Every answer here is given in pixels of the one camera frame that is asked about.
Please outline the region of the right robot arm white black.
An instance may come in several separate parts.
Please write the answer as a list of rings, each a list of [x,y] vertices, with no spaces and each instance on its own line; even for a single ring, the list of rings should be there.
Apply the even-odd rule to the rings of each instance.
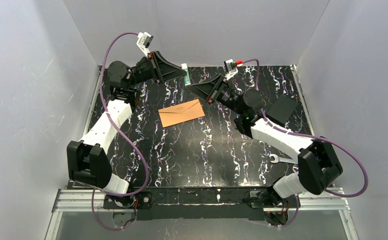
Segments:
[[[241,134],[282,151],[297,165],[297,172],[282,176],[267,187],[264,199],[282,200],[303,192],[320,195],[343,173],[333,146],[325,139],[297,136],[267,119],[261,113],[263,103],[259,90],[249,88],[238,94],[220,73],[209,81],[190,84],[185,89],[208,104],[219,102],[237,113],[234,123]]]

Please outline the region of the orange paper envelope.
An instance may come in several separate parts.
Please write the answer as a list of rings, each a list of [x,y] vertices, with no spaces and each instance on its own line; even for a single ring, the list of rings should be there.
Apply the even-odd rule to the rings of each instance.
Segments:
[[[163,128],[205,116],[198,99],[159,109],[158,113]]]

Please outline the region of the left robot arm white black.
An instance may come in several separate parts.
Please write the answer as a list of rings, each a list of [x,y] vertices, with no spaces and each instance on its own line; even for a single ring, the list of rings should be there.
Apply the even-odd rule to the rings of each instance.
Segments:
[[[135,111],[141,91],[135,85],[153,80],[162,84],[186,76],[180,66],[167,61],[159,51],[142,57],[133,67],[113,61],[105,71],[111,98],[94,126],[66,148],[69,178],[115,196],[127,196],[130,184],[113,173],[107,156],[123,123]]]

